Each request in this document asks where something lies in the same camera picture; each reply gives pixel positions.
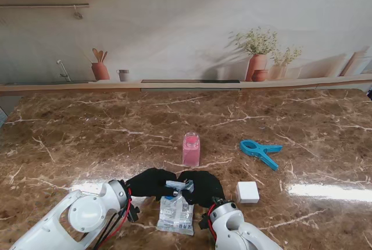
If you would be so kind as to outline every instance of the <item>black glove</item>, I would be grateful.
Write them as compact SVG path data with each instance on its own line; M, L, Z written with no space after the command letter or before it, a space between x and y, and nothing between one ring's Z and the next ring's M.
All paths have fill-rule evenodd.
M162 196L173 196L174 189L165 187L167 180L177 181L177 176L174 173L153 167L129 179L126 184L132 190L132 196L156 196L157 199L160 199Z
M225 199L223 189L217 177L205 171L183 172L179 176L179 182L192 180L194 182L194 191L182 191L182 196L189 205L198 204L204 208L209 208L213 204L212 197Z

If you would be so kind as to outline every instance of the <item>wall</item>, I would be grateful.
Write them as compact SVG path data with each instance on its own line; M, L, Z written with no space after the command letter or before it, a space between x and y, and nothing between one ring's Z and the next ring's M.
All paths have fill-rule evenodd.
M372 44L372 0L22 0L89 2L83 20L70 9L0 9L0 83L92 80L91 48L109 51L112 77L129 69L142 78L243 79L248 57L229 37L258 25L280 42L303 45L299 66ZM0 0L2 3L19 0Z

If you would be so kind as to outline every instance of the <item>black cable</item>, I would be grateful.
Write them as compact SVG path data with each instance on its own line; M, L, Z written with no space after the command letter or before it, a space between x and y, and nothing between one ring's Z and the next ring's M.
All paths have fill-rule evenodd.
M111 216L109 222L106 224L105 229L103 230L102 234L100 235L99 239L97 240L96 244L94 245L93 250L97 250L97 249L98 249L98 246L99 246L99 245L101 244L101 242L103 241L103 240L102 240L102 237L105 235L105 233L106 233L107 229L109 228L109 226L110 226L112 220L114 219L114 217L115 217L117 214L118 214L118 213L114 213L114 214L112 214L112 216Z
M103 237L102 241L105 241L106 238L109 236L109 234L111 233L111 231L114 229L114 227L116 226L116 224L119 222L119 220L123 217L125 211L127 210L127 205L120 211L119 213L119 216L118 218L116 219L115 223L112 224L110 230L106 233L106 235Z

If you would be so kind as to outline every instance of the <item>wooden spoon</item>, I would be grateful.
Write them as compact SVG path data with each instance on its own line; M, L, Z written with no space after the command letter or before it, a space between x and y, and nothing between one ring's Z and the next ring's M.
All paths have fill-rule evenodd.
M98 62L102 62L103 51L99 51L99 52L98 52L98 57L99 57Z
M103 55L102 62L105 60L106 56L107 56L107 51L106 51L105 54Z
M99 58L98 58L98 51L97 51L95 48L93 48L93 54L94 54L94 56L97 58L97 61L99 61Z

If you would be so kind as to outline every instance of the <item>red cable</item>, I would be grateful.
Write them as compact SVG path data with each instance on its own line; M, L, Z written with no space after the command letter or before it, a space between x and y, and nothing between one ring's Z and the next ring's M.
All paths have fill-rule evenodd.
M212 233L212 236L213 236L214 240L216 241L216 240L217 240L217 234L216 234L216 232L214 231L214 229L213 229L213 227L212 227L212 221L210 220L210 214L212 213L213 208L214 208L215 206L216 206L216 204L214 203L214 204L210 207L210 209L209 209L209 211L208 211L208 226L209 226L210 232Z
M128 188L128 193L129 193L129 196L132 195L132 191L130 190L130 188ZM109 240L110 238L112 238L121 229L122 225L124 224L124 222L126 221L126 219L128 217L129 208L130 208L130 204L131 203L132 203L132 199L129 198L129 200L128 200L128 208L127 208L126 214L124 215L123 220L121 221L120 225L118 226L118 228L115 231L113 231L108 237L106 237L106 239L104 241L102 241L99 246L101 246L107 240Z

